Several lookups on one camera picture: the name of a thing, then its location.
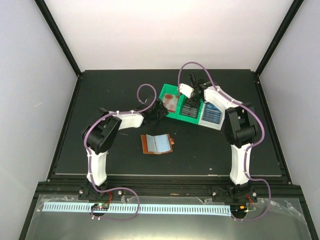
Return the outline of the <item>black credit card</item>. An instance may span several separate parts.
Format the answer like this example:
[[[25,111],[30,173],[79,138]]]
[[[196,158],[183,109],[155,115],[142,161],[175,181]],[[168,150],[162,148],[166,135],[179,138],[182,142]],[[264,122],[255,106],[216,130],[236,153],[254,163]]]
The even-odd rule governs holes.
[[[197,118],[200,108],[199,101],[193,101],[190,99],[186,99],[185,102],[182,104],[180,114],[183,116]]]

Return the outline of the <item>brown leather card holder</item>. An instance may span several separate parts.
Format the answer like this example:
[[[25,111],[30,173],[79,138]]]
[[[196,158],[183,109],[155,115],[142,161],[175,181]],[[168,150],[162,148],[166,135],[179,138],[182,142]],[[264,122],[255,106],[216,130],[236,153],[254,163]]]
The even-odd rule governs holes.
[[[169,134],[141,136],[142,152],[145,155],[162,155],[173,152],[175,140]]]

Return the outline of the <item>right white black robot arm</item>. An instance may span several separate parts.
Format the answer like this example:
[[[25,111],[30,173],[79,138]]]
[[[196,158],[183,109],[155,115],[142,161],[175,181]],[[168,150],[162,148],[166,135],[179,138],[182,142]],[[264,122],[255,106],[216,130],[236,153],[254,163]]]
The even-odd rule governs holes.
[[[264,127],[252,104],[235,100],[213,81],[196,79],[194,73],[190,74],[189,78],[192,87],[187,89],[186,85],[180,84],[180,92],[192,101],[202,99],[224,114],[224,136],[231,147],[231,184],[227,195],[230,200],[238,202],[250,190],[251,150],[256,145],[256,137],[264,138]]]

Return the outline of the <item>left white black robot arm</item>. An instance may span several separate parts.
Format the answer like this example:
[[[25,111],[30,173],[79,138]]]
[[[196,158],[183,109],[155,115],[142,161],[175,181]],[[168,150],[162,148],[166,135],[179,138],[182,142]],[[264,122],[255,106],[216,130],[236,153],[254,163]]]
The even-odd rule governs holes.
[[[108,111],[99,108],[93,121],[83,131],[83,145],[87,154],[87,180],[92,185],[89,193],[97,200],[103,199],[108,192],[104,185],[107,180],[107,155],[118,131],[140,128],[155,124],[168,115],[163,102],[156,98],[129,111]]]

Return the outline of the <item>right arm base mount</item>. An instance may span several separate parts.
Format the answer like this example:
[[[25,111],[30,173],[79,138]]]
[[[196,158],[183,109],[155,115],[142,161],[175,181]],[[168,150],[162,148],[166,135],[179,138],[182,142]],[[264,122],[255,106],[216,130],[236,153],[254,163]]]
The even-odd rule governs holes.
[[[211,188],[211,196],[215,201],[225,203],[257,203],[257,197],[249,187],[215,186]]]

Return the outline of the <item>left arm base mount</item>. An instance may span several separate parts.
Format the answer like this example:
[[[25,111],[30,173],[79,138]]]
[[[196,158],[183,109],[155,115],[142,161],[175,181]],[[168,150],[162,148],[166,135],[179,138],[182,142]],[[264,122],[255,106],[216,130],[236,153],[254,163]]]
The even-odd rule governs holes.
[[[96,191],[91,184],[81,186],[80,190],[78,191],[78,199],[89,202],[111,202],[112,200],[117,199],[118,194],[121,196],[123,192],[122,189],[106,191],[107,187],[105,185],[97,188],[102,192]]]

